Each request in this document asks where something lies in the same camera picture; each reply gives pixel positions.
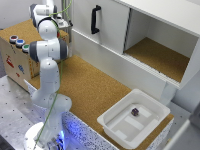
black handle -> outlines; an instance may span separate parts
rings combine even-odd
[[[91,23],[91,31],[92,34],[98,33],[100,30],[96,28],[96,12],[101,10],[101,7],[96,5],[96,8],[92,10],[92,23]]]

